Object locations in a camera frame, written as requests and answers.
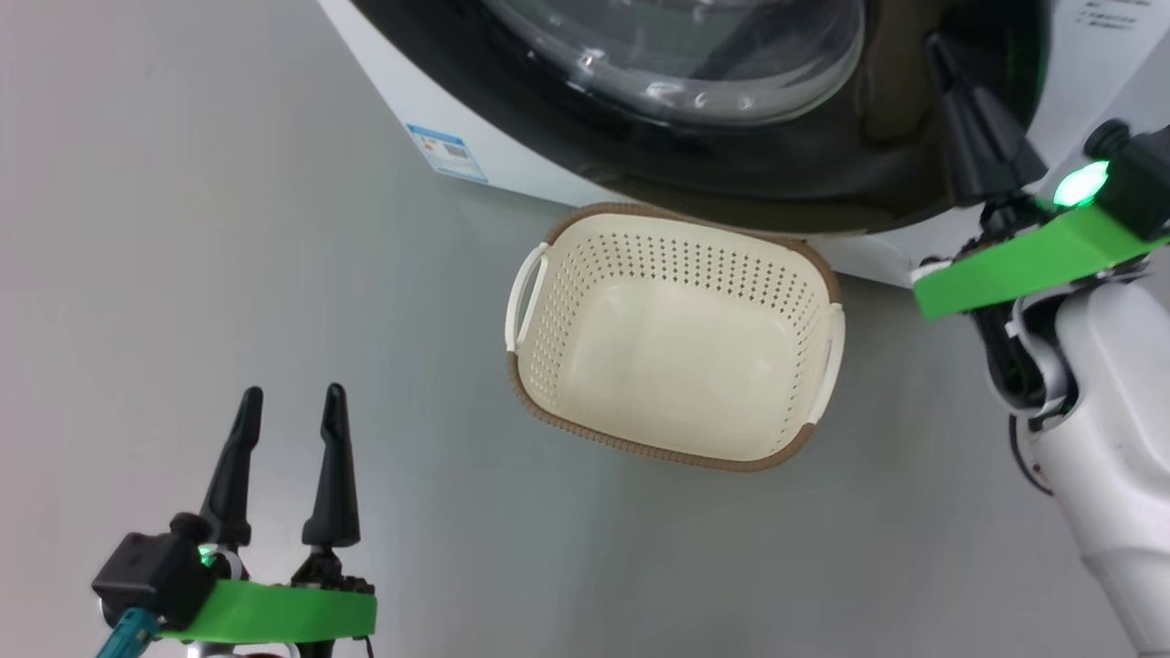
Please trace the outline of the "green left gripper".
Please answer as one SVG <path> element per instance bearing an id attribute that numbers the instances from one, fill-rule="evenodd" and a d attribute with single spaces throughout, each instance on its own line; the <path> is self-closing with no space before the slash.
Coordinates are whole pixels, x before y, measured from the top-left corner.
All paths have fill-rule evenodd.
<path id="1" fill-rule="evenodd" d="M 209 543 L 233 550 L 252 541 L 247 518 L 250 459 L 259 446 L 263 403 L 262 388 L 247 388 L 242 393 L 200 509 L 209 523 Z M 344 578 L 340 558 L 329 549 L 350 548 L 362 540 L 347 395 L 339 383 L 326 388 L 319 436 L 324 454 L 302 543 L 321 548 L 311 549 L 303 566 L 324 568 L 326 576 L 337 578 L 335 585 L 268 587 L 255 580 L 218 580 L 190 625 L 164 629 L 161 638 L 230 645 L 314 644 L 360 640 L 376 633 L 376 594 Z"/>

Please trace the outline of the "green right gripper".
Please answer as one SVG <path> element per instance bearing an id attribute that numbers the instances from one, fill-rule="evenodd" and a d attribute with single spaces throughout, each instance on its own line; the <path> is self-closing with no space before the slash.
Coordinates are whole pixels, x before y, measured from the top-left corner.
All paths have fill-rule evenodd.
<path id="1" fill-rule="evenodd" d="M 955 206 L 1010 196 L 1048 174 L 1048 166 L 1007 108 L 976 84 L 941 32 L 925 37 L 925 55 L 940 96 L 943 159 Z M 920 266 L 911 294 L 928 320 L 1013 302 L 1145 258 L 1170 244 L 1148 240 L 1107 214 L 1096 198 L 1112 180 L 1107 163 L 1078 167 L 1058 183 L 1057 217 L 1041 228 Z"/>

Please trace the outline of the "dark round washing machine door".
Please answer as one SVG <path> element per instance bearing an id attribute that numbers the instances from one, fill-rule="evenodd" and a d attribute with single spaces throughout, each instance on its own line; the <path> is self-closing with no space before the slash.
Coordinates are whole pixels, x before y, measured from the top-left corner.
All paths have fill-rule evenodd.
<path id="1" fill-rule="evenodd" d="M 618 196 L 732 228 L 947 208 L 925 41 L 1023 126 L 1057 0 L 347 0 L 480 118 Z"/>

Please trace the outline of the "white washing machine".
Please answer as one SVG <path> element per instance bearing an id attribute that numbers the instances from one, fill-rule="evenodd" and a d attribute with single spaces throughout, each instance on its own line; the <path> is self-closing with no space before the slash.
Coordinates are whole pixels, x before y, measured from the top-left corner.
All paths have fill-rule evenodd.
<path id="1" fill-rule="evenodd" d="M 484 170 L 487 185 L 572 207 L 632 203 L 681 214 L 618 196 L 548 162 L 472 112 L 394 47 L 379 41 L 350 1 L 317 1 L 404 129 L 410 123 L 463 139 Z M 1049 167 L 1048 174 L 1035 183 L 1035 191 L 1057 187 L 1078 162 L 1081 142 L 1090 129 L 1117 115 L 1143 123 L 1170 118 L 1170 0 L 1154 0 L 1152 16 L 1133 32 L 1086 29 L 1074 23 L 1071 0 L 1057 0 L 1049 25 L 1048 67 L 1035 117 L 1028 126 L 1020 124 Z M 807 239 L 840 273 L 906 287 L 911 267 L 957 249 L 976 232 L 976 211 L 954 207 L 944 162 L 943 173 L 947 208 L 904 228 L 824 234 L 735 229 Z"/>

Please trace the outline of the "cream perforated laundry basket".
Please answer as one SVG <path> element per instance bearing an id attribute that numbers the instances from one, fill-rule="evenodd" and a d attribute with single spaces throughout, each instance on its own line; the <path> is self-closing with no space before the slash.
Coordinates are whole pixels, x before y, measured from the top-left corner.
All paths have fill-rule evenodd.
<path id="1" fill-rule="evenodd" d="M 518 400 L 553 429 L 751 473 L 814 436 L 846 317 L 835 272 L 801 240 L 606 203 L 529 251 L 503 337 Z"/>

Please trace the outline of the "printed instruction text sticker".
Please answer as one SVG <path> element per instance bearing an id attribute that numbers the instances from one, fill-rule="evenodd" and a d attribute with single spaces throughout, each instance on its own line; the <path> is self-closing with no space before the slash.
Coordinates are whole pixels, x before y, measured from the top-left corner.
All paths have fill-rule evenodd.
<path id="1" fill-rule="evenodd" d="M 1071 0 L 1074 23 L 1086 29 L 1133 32 L 1152 12 L 1154 0 Z"/>

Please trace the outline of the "blue energy label sticker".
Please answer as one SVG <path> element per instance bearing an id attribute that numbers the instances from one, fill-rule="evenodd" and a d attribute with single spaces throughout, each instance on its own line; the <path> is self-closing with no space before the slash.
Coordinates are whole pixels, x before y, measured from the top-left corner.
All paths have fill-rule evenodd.
<path id="1" fill-rule="evenodd" d="M 484 170 L 473 158 L 472 150 L 463 139 L 410 123 L 404 125 L 410 138 L 436 174 L 454 176 L 457 179 L 480 184 L 489 183 Z"/>

